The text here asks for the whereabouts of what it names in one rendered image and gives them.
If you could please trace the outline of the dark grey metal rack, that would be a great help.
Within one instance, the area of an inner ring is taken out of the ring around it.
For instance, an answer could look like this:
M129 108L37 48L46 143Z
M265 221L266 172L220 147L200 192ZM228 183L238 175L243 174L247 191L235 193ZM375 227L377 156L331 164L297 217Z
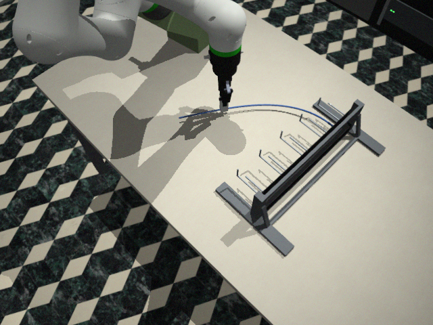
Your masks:
M250 206L235 190L233 190L225 181L215 189L239 214L241 214L251 225L253 225L275 248L277 248L284 256L286 256L293 248L294 245L285 238L278 230L272 225L347 151L357 140L363 145L368 147L371 151L378 156L386 149L383 145L377 142L374 138L361 130L361 111L364 103L360 100L354 101L351 109L344 114L329 102L328 106L321 100L313 104L313 107L324 114L331 121L335 122L328 131L320 127L317 123L309 119L312 123L322 129L325 134L320 136L317 132L311 129L308 125L300 122L308 127L311 131L316 133L320 138L307 150L296 142L301 148L306 150L301 154L297 149L291 146L286 140L282 139L287 145L293 148L301 156L287 169L284 169L278 162L268 156L272 161L279 165L284 172L280 173L275 167L267 162L262 156L260 149L259 157L262 158L268 165L275 169L280 176L272 182L264 191L260 189L250 178L245 176L251 183L253 183L260 191L254 190L247 184L239 175L237 169L237 176L256 194L254 195L252 206ZM333 108L337 111L335 111ZM343 114L343 116L342 116ZM355 125L356 122L356 125ZM298 181L300 181L347 133L351 134L353 138L335 155L325 166L314 176L278 213L276 213L269 221L267 211L281 199ZM324 139L325 138L325 139ZM322 141L323 140L323 141ZM322 142L321 142L322 141ZM288 174L287 174L288 173ZM287 174L287 175L286 175ZM280 188L279 188L280 187ZM278 189L279 188L279 189ZM277 190L278 189L278 190ZM277 190L277 191L276 191ZM276 191L276 192L275 192ZM274 193L275 192L275 193Z

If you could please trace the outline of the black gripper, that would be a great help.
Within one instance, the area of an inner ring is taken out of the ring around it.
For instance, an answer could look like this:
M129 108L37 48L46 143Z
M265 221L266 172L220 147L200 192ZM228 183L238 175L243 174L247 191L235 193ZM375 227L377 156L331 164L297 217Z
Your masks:
M236 73L237 67L231 70L219 70L212 66L212 70L215 75L218 76L218 84L219 84L219 108L221 112L228 111L229 102L231 100L231 94L233 93L231 86L232 76ZM226 86L226 87L224 87Z

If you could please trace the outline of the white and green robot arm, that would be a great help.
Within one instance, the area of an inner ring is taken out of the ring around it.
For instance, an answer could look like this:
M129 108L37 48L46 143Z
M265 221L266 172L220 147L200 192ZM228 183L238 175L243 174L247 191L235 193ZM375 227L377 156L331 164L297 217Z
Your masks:
M138 13L161 20L172 11L208 33L204 59L219 70L240 63L246 15L231 0L95 0L93 17L79 14L80 0L18 0L12 34L30 60L55 64L77 56L109 61L131 49Z

